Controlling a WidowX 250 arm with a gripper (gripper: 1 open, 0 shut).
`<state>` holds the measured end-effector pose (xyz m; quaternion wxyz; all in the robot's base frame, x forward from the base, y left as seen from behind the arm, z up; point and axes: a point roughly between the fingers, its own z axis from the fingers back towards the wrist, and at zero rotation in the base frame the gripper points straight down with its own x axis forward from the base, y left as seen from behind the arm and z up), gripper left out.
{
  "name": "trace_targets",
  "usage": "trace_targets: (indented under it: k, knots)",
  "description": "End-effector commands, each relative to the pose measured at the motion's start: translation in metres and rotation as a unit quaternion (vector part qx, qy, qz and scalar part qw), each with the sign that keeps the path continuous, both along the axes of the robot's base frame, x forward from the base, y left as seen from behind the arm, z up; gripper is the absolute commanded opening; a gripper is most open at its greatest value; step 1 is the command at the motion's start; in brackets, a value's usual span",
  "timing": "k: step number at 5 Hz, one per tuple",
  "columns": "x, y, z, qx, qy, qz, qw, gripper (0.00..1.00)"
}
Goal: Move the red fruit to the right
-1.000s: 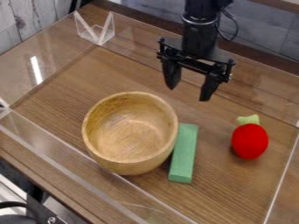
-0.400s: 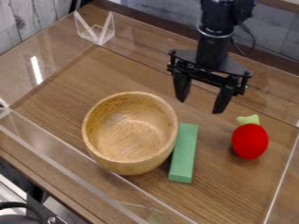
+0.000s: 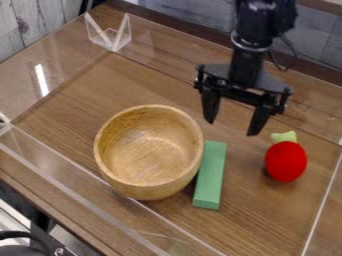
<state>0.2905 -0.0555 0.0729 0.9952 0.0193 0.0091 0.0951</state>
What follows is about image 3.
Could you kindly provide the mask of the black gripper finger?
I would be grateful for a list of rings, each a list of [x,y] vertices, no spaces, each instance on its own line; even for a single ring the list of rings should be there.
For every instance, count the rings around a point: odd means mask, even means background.
[[[247,129],[249,136],[255,136],[261,133],[270,117],[277,114],[277,101],[274,99],[253,103],[253,106],[255,110]]]
[[[219,112],[221,94],[210,88],[202,89],[202,108],[206,121],[213,124]]]

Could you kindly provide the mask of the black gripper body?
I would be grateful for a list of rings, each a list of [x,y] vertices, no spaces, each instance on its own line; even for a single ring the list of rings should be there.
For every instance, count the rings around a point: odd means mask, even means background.
[[[263,69],[263,52],[234,48],[230,64],[199,64],[194,88],[210,88],[223,97],[253,106],[253,103],[274,99],[277,114],[285,112],[294,89],[277,80]]]

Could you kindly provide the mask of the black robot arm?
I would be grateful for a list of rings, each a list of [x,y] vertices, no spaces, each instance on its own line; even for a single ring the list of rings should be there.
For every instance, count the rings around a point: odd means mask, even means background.
[[[283,113],[294,89],[274,78],[263,67],[274,39],[291,30],[298,16],[295,0],[235,0],[237,24],[229,64],[199,64],[194,88],[202,96],[206,121],[213,124],[221,99],[229,98],[255,110],[247,135],[262,131],[269,118]]]

